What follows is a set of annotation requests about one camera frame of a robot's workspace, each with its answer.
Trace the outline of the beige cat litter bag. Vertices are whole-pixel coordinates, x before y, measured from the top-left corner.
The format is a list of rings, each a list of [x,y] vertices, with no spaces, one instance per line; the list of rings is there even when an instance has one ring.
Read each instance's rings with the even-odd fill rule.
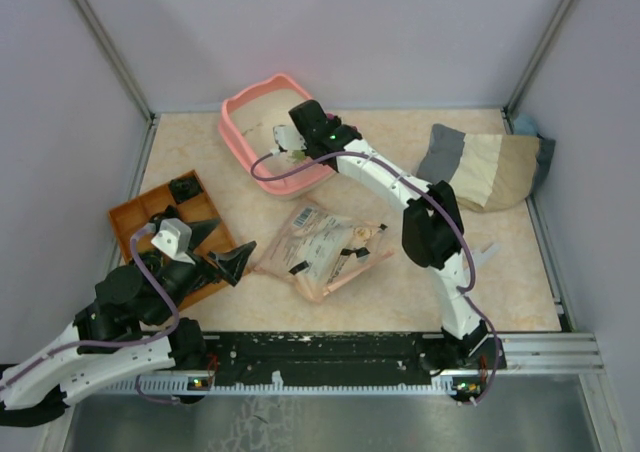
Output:
[[[305,198],[282,223],[254,270],[321,303],[394,253],[385,224],[336,214]]]

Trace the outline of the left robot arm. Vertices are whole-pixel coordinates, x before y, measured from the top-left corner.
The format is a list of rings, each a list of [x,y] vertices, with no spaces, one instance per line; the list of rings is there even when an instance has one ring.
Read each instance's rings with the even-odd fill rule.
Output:
[[[40,352],[1,372],[1,424],[52,422],[96,391],[157,370],[201,366],[208,345],[178,307],[199,285],[241,280],[256,244],[197,254],[219,222],[151,220],[130,238],[131,262],[95,286],[95,299]]]

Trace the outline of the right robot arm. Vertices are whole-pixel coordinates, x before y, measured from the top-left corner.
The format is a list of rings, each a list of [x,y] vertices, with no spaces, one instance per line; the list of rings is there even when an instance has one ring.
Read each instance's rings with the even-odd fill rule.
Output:
[[[489,327],[470,298],[476,264],[453,188],[445,181],[432,184],[405,172],[357,128],[325,113],[313,99],[290,109],[289,117],[307,157],[355,180],[401,213],[402,249],[433,277],[448,359],[461,368],[473,365],[482,355]]]

